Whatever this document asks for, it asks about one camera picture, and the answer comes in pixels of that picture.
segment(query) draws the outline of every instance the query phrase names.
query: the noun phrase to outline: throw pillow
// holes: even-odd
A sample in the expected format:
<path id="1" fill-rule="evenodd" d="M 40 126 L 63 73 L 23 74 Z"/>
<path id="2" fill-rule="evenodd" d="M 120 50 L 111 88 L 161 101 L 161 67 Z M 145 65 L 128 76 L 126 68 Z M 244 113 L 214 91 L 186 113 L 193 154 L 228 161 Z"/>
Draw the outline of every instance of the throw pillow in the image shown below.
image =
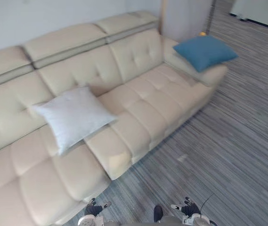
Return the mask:
<path id="1" fill-rule="evenodd" d="M 58 154 L 115 120 L 91 93 L 89 87 L 76 88 L 34 109 L 42 115 L 56 138 Z"/>
<path id="2" fill-rule="evenodd" d="M 198 72 L 238 57 L 229 46 L 210 35 L 195 37 L 173 48 Z"/>

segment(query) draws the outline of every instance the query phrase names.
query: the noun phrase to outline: sofa backrest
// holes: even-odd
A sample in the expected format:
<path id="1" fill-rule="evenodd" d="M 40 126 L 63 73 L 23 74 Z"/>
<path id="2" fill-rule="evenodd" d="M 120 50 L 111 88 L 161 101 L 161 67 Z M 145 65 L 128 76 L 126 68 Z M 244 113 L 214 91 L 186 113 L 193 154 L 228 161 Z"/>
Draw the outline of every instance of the sofa backrest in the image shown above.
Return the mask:
<path id="1" fill-rule="evenodd" d="M 32 105 L 47 102 L 53 95 L 37 72 L 0 85 L 0 149 L 45 124 Z"/>
<path id="2" fill-rule="evenodd" d="M 0 84 L 33 70 L 31 62 L 19 46 L 0 50 Z"/>
<path id="3" fill-rule="evenodd" d="M 159 21 L 147 11 L 137 11 L 111 16 L 96 21 L 95 24 L 107 34 L 106 42 L 111 43 L 131 34 L 157 28 Z"/>
<path id="4" fill-rule="evenodd" d="M 59 45 L 52 44 L 52 49 L 46 51 L 49 57 L 37 62 L 58 62 L 0 84 L 0 149 L 46 124 L 32 105 L 47 102 L 64 91 L 85 85 L 100 96 L 161 64 L 160 38 L 156 29 L 145 30 L 63 60 L 62 53 L 68 50 L 63 48 L 57 53 Z M 35 50 L 34 56 L 46 56 L 45 50 L 41 49 L 41 53 Z"/>
<path id="5" fill-rule="evenodd" d="M 94 24 L 77 24 L 50 32 L 23 44 L 35 68 L 102 46 L 106 34 Z"/>

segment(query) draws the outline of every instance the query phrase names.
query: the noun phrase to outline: white pillow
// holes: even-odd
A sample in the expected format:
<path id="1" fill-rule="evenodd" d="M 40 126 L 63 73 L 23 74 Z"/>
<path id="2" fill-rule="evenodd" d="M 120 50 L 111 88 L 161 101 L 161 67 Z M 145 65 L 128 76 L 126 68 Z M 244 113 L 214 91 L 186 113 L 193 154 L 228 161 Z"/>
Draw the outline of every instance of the white pillow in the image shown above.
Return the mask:
<path id="1" fill-rule="evenodd" d="M 50 125 L 59 147 L 58 154 L 115 120 L 91 93 L 89 87 L 76 88 L 34 109 Z"/>

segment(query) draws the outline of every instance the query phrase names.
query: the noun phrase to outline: floor lamp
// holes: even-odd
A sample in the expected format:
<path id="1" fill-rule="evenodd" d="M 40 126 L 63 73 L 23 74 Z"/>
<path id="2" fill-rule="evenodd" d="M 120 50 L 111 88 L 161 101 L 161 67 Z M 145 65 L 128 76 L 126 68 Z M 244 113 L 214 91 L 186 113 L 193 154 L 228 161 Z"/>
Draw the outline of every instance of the floor lamp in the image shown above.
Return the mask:
<path id="1" fill-rule="evenodd" d="M 205 32 L 201 32 L 200 33 L 201 36 L 205 36 L 205 35 L 208 35 L 209 34 L 211 23 L 212 23 L 212 19 L 213 19 L 215 4 L 216 3 L 217 3 L 217 0 L 213 0 L 212 5 L 211 5 L 211 9 L 210 9 L 210 14 L 209 14 L 208 22 L 207 22 L 206 31 Z"/>

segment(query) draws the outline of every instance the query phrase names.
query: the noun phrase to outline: lamp pole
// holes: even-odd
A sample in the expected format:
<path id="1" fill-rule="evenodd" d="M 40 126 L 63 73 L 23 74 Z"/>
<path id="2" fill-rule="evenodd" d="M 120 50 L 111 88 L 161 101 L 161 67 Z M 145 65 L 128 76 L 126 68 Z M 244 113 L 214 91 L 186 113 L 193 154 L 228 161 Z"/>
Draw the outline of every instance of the lamp pole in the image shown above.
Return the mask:
<path id="1" fill-rule="evenodd" d="M 159 33 L 162 34 L 163 33 L 163 22 L 165 20 L 165 11 L 166 11 L 166 7 L 167 7 L 167 0 L 161 0 L 161 18 L 160 18 L 160 22 L 159 22 Z"/>
<path id="2" fill-rule="evenodd" d="M 215 9 L 216 2 L 217 2 L 217 0 L 213 0 L 212 5 L 211 5 L 209 19 L 208 19 L 207 28 L 206 28 L 206 34 L 207 35 L 209 34 L 209 31 L 210 31 L 210 27 L 211 27 L 211 23 L 212 23 L 212 19 L 213 19 L 213 14 L 214 14 L 214 9 Z"/>

